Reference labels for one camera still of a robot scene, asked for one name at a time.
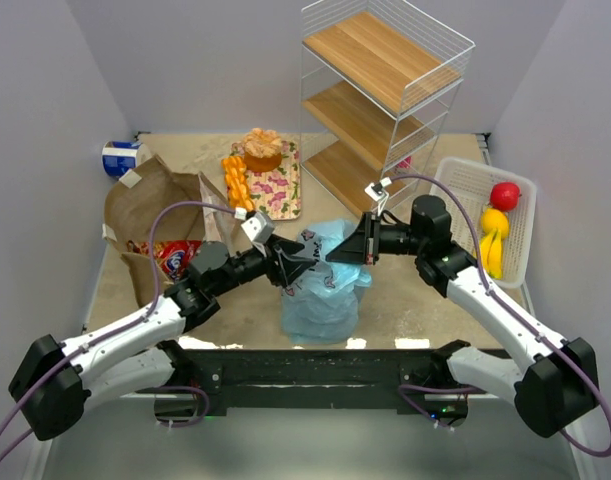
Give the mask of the blue plastic bag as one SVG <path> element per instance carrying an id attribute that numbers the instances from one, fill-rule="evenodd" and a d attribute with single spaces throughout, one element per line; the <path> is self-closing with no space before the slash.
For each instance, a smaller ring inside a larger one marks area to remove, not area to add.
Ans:
<path id="1" fill-rule="evenodd" d="M 316 264 L 281 292 L 281 328 L 294 344 L 334 344 L 350 338 L 372 276 L 362 265 L 328 262 L 326 255 L 355 229 L 339 219 L 309 225 L 296 240 Z"/>

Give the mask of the red snack packet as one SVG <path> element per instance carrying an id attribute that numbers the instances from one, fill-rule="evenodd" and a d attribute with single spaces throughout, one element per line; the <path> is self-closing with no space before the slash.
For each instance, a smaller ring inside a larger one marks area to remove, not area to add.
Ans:
<path id="1" fill-rule="evenodd" d="M 172 281 L 177 281 L 201 247 L 199 240 L 126 242 L 131 253 L 149 256 L 153 254 L 161 271 Z"/>

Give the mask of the brown paper grocery bag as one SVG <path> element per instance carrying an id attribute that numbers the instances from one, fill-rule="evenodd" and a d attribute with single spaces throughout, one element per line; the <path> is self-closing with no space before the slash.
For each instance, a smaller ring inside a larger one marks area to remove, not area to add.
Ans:
<path id="1" fill-rule="evenodd" d="M 136 253 L 129 244 L 157 242 L 221 241 L 232 247 L 240 228 L 233 216 L 210 207 L 177 207 L 158 220 L 162 211 L 179 202 L 197 201 L 226 207 L 228 201 L 203 173 L 172 171 L 155 155 L 128 171 L 110 189 L 104 206 L 104 238 L 126 264 L 138 306 L 152 301 L 154 286 L 164 290 L 173 280 L 159 266 L 152 271 L 147 253 Z"/>

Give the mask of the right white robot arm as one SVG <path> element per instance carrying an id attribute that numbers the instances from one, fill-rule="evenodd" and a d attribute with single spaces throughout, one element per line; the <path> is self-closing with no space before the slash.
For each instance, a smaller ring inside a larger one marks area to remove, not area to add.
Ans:
<path id="1" fill-rule="evenodd" d="M 382 254 L 409 255 L 420 278 L 474 317 L 505 349 L 505 359 L 454 341 L 438 353 L 454 382 L 512 404 L 523 422 L 548 438 L 598 405 L 596 356 L 583 339 L 568 341 L 532 317 L 479 271 L 474 257 L 452 238 L 445 202 L 414 200 L 409 223 L 384 224 L 365 213 L 326 259 L 372 265 Z"/>

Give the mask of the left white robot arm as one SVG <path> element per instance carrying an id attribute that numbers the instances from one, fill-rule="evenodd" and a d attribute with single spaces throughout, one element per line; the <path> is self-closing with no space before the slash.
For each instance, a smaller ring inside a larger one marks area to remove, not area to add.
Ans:
<path id="1" fill-rule="evenodd" d="M 259 277 L 278 287 L 292 284 L 316 264 L 302 256 L 303 248 L 277 235 L 236 254 L 205 242 L 181 278 L 149 305 L 90 334 L 34 340 L 9 385 L 31 431 L 44 441 L 70 429 L 100 400 L 92 385 L 103 374 L 139 352 L 164 358 L 158 343 L 204 324 L 218 312 L 219 296 Z"/>

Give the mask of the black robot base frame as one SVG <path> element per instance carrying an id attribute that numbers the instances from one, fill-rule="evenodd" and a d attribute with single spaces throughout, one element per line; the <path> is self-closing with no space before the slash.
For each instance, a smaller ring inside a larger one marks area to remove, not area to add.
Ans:
<path id="1" fill-rule="evenodd" d="M 186 393 L 188 387 L 208 396 L 208 413 L 224 416 L 234 408 L 393 410 L 412 414 L 400 393 L 418 388 L 411 399 L 440 418 L 462 418 L 467 409 L 427 401 L 423 390 L 450 392 L 458 383 L 446 360 L 465 341 L 438 349 L 394 350 L 198 350 L 175 341 L 160 343 L 170 358 L 170 379 L 147 387 L 149 393 Z"/>

